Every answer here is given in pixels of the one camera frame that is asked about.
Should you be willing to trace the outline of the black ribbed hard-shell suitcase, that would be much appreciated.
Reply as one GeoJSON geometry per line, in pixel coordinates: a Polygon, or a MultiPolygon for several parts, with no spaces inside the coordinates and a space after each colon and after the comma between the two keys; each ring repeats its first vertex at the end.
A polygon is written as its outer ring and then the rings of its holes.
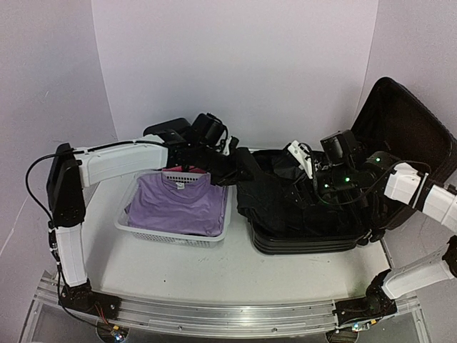
{"type": "MultiPolygon", "coordinates": [[[[456,138],[420,100],[392,78],[380,78],[373,85],[353,126],[347,130],[353,133],[358,145],[358,153],[353,158],[356,164],[376,151],[386,151],[399,159],[427,163],[431,167],[431,178],[437,182],[445,182],[456,170],[456,138]]],[[[284,151],[293,165],[304,173],[305,179],[310,180],[286,147],[279,151],[284,151]]],[[[327,159],[322,145],[321,150],[313,151],[316,168],[324,168],[327,159]]],[[[275,239],[249,222],[253,245],[267,255],[343,252],[377,242],[386,231],[399,227],[416,212],[391,200],[381,201],[373,211],[360,204],[351,205],[349,209],[355,213],[359,223],[359,231],[354,235],[324,239],[275,239]]]]}

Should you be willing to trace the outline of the black garment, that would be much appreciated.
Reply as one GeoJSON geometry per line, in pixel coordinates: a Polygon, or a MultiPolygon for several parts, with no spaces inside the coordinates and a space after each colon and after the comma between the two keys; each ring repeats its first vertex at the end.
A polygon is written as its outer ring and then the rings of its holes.
{"type": "Polygon", "coordinates": [[[359,231],[352,209],[322,204],[284,151],[236,152],[237,210],[275,239],[324,239],[359,231]]]}

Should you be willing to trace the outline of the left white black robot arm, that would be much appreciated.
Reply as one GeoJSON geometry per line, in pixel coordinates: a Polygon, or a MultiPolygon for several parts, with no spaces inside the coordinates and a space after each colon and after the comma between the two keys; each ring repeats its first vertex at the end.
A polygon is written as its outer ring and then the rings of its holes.
{"type": "Polygon", "coordinates": [[[211,183],[231,186],[251,174],[241,164],[243,149],[212,114],[194,122],[172,119],[144,129],[139,139],[90,148],[58,146],[46,183],[50,214],[49,246],[57,263],[59,305],[81,313],[115,319],[120,298],[93,291],[84,265],[82,225],[86,216],[83,190],[134,172],[194,166],[211,175],[211,183]]]}

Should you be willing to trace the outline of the black pink three-drawer organizer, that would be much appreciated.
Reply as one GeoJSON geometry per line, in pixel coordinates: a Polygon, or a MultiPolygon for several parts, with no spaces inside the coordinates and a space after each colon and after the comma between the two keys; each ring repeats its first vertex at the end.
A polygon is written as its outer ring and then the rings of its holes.
{"type": "Polygon", "coordinates": [[[191,124],[185,118],[177,118],[169,121],[162,122],[160,124],[154,124],[148,126],[143,131],[143,136],[148,134],[158,135],[160,132],[173,130],[178,134],[185,132],[191,124]]]}

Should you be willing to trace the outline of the white perforated plastic basket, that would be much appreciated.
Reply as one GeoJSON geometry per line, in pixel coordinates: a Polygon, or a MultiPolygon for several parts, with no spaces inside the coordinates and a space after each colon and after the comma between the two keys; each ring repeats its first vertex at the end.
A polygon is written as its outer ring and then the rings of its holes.
{"type": "Polygon", "coordinates": [[[145,174],[157,174],[163,173],[168,179],[174,181],[181,181],[183,183],[188,183],[197,180],[204,174],[196,173],[184,173],[184,172],[174,172],[174,171],[144,171],[138,173],[134,176],[131,183],[129,184],[127,190],[125,191],[120,205],[117,209],[116,218],[114,220],[115,227],[129,234],[132,234],[138,239],[143,239],[150,242],[160,242],[160,243],[169,243],[177,244],[182,246],[190,247],[202,247],[202,248],[212,248],[220,243],[226,238],[226,233],[228,231],[229,224],[231,222],[231,203],[232,203],[232,188],[223,187],[226,190],[226,208],[225,208],[225,217],[224,217],[224,228],[222,233],[217,237],[202,237],[194,236],[190,234],[172,234],[168,232],[159,232],[148,229],[139,229],[135,227],[130,227],[127,224],[127,214],[125,208],[130,204],[133,196],[138,188],[137,179],[145,174]]]}

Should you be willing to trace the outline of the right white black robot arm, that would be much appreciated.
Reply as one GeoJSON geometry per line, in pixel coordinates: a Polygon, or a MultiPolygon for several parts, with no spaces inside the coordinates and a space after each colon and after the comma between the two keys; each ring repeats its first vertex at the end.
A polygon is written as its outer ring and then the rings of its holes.
{"type": "MultiPolygon", "coordinates": [[[[456,187],[431,178],[423,161],[399,159],[376,151],[356,164],[358,145],[349,130],[321,142],[326,165],[317,169],[315,153],[306,145],[307,174],[319,203],[331,209],[364,205],[373,211],[391,200],[425,214],[441,226],[456,231],[456,187]]],[[[399,269],[387,269],[374,277],[363,297],[339,301],[334,313],[338,325],[359,328],[362,323],[394,314],[396,300],[429,285],[456,278],[456,237],[440,249],[399,269]]]]}

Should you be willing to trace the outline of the magenta t-shirt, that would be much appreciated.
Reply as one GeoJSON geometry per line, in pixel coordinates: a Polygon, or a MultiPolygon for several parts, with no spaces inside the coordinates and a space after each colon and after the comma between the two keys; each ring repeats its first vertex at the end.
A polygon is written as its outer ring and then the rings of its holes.
{"type": "Polygon", "coordinates": [[[197,173],[205,174],[206,171],[195,166],[173,166],[170,168],[163,168],[163,172],[188,172],[188,173],[197,173]]]}

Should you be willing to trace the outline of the purple cloth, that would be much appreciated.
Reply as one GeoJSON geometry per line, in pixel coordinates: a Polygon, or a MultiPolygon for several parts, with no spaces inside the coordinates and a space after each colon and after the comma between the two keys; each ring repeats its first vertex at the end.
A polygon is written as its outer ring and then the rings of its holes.
{"type": "Polygon", "coordinates": [[[145,174],[125,208],[130,227],[172,234],[217,237],[224,228],[226,190],[204,174],[183,183],[165,174],[145,174]]]}

